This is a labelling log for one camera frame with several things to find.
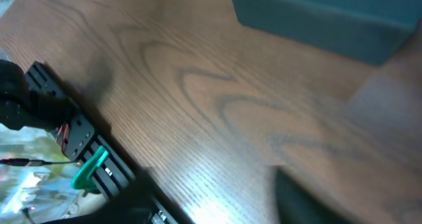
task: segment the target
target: green plastic part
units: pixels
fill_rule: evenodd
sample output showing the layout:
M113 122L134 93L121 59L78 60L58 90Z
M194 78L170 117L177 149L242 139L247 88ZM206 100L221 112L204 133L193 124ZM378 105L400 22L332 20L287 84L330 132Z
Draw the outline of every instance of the green plastic part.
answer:
M89 192L98 191L94 182L92 182L92 174L104 163L109 152L100 146L95 154L80 168L78 173L73 177L71 186L76 190L87 190Z

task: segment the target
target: brown tabletop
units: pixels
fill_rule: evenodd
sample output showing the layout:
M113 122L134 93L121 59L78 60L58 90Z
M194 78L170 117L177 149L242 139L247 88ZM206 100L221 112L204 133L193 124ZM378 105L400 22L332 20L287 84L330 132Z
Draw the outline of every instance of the brown tabletop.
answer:
M0 47L96 105L197 223L276 223L271 165L363 222L422 219L419 34L376 68L244 27L231 0L16 0Z

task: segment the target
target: black cable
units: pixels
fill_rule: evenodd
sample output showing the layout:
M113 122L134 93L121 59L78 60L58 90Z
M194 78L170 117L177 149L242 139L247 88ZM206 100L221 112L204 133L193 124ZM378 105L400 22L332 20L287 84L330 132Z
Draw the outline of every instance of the black cable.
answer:
M0 164L3 165L11 165L11 166L19 166L19 167L39 167L43 165L63 165L63 164L71 164L76 163L78 161L58 161L58 162L51 162L51 161L44 161L39 159L26 159L26 158L12 158L12 159L1 159Z
M31 216L29 216L29 208L24 208L21 211L25 215L25 217L31 222L31 224L35 224Z

